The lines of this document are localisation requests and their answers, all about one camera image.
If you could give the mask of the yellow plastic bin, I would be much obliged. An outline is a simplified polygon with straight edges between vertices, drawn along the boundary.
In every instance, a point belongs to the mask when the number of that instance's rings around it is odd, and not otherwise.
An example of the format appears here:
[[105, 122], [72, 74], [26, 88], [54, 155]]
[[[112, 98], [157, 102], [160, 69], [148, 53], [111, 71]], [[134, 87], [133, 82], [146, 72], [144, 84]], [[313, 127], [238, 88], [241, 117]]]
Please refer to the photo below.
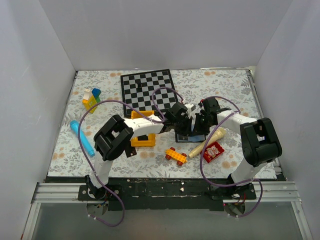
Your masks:
[[[155, 113], [154, 110], [148, 110], [148, 111], [141, 111], [143, 115], [146, 117], [149, 117]], [[136, 111], [131, 111], [131, 119], [137, 119], [142, 118], [140, 114], [138, 114]], [[148, 135], [141, 135], [138, 137], [134, 137], [132, 140], [130, 140], [132, 147], [154, 147], [156, 145], [156, 134], [150, 133]]]

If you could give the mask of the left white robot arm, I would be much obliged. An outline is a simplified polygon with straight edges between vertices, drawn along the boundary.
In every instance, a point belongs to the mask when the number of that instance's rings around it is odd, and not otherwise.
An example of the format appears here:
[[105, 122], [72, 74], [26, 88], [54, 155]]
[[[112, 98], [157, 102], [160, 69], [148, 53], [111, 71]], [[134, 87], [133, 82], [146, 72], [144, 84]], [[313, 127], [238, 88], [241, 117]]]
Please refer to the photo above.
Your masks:
[[192, 132], [192, 111], [195, 109], [196, 106], [192, 103], [176, 102], [165, 111], [163, 120], [159, 112], [150, 116], [142, 113], [135, 119], [122, 118], [118, 114], [112, 116], [93, 138], [97, 157], [94, 159], [92, 172], [85, 177], [90, 196], [95, 200], [106, 196], [105, 186], [109, 181], [113, 161], [129, 149], [133, 138], [171, 130], [187, 136]]

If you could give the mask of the black leather card holder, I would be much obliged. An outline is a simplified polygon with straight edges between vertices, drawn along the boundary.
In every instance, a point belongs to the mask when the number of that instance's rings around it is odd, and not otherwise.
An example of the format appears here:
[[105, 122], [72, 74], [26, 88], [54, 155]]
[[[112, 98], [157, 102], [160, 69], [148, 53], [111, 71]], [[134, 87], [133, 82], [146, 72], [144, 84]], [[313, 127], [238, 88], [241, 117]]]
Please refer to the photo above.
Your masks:
[[176, 143], [201, 143], [206, 140], [205, 135], [196, 136], [183, 136], [175, 132], [175, 142]]

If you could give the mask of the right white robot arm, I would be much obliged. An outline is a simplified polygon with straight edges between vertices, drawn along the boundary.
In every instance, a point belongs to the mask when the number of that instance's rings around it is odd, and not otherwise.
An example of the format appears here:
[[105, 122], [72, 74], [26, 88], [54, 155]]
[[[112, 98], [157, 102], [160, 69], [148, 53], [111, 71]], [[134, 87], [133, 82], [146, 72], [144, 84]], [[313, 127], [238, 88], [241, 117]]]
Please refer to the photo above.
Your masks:
[[218, 188], [226, 188], [227, 195], [232, 199], [237, 199], [245, 192], [244, 186], [256, 181], [256, 174], [267, 163], [282, 155], [282, 146], [269, 118], [246, 117], [241, 115], [239, 108], [236, 111], [227, 107], [221, 108], [218, 98], [218, 96], [207, 97], [199, 103], [199, 106], [202, 107], [198, 114], [201, 117], [201, 126], [207, 129], [215, 126], [203, 147], [207, 147], [209, 140], [219, 127], [227, 128], [240, 135], [243, 160], [229, 175], [227, 184], [214, 183], [205, 176], [203, 171], [204, 150], [201, 151], [199, 169], [208, 184]]

